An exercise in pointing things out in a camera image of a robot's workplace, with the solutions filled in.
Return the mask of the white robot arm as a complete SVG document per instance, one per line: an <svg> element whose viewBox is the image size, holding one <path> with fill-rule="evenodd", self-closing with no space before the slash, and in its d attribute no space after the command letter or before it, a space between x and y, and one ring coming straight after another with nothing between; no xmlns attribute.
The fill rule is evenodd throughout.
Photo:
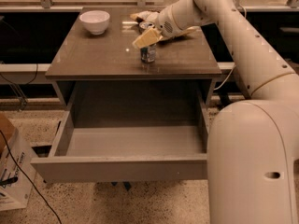
<svg viewBox="0 0 299 224"><path fill-rule="evenodd" d="M299 75L237 10L235 0L179 0L137 18L144 48L213 22L249 97L223 108L207 140L211 224L298 224Z"/></svg>

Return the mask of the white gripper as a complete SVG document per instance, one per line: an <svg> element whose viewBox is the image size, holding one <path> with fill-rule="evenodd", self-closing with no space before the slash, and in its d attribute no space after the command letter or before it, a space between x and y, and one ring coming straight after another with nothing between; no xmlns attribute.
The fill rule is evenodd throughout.
<svg viewBox="0 0 299 224"><path fill-rule="evenodd" d="M156 44L163 37L174 37L178 35L180 29L175 23L172 8L166 7L160 13L157 11L142 11L134 15L134 20L137 22L152 22L155 27L145 30L134 42L133 46L136 49Z"/></svg>

